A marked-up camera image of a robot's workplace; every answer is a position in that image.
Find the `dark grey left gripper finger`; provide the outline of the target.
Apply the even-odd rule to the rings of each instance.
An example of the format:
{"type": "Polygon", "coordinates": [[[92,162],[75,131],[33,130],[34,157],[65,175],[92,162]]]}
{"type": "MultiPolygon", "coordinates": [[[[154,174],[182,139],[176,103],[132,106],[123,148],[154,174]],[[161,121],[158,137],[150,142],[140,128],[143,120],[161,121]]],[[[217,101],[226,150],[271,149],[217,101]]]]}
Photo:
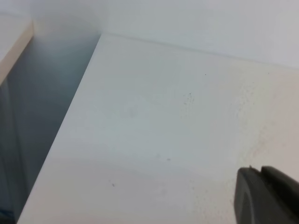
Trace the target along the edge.
{"type": "Polygon", "coordinates": [[[299,182],[271,166],[240,168],[234,211],[237,224],[297,224],[299,182]]]}

